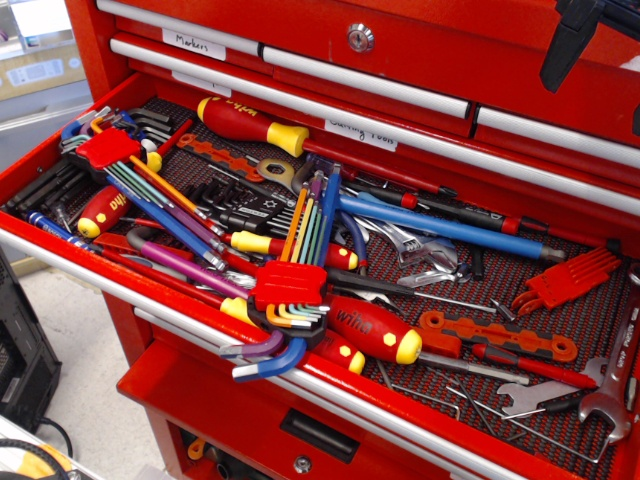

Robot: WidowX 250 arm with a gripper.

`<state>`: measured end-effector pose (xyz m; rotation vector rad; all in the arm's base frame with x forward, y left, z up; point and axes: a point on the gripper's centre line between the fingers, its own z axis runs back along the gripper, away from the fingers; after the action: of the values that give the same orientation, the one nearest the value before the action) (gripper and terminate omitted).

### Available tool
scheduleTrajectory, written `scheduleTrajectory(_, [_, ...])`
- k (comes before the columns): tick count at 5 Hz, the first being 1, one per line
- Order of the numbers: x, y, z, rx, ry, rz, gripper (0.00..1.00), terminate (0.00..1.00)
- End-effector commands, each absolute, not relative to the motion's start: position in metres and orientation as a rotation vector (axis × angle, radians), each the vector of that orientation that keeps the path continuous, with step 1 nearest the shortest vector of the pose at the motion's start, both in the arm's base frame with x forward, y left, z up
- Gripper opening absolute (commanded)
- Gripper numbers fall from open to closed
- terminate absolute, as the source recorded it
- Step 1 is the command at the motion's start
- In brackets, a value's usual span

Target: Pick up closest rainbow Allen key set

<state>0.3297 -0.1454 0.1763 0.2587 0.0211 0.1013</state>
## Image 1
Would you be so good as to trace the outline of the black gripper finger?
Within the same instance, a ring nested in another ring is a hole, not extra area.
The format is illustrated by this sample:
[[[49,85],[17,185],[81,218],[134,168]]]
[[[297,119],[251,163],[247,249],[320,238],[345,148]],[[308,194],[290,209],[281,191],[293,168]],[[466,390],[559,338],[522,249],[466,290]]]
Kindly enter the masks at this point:
[[[597,0],[557,1],[561,17],[545,55],[540,79],[546,90],[556,93],[593,38],[604,2]]]

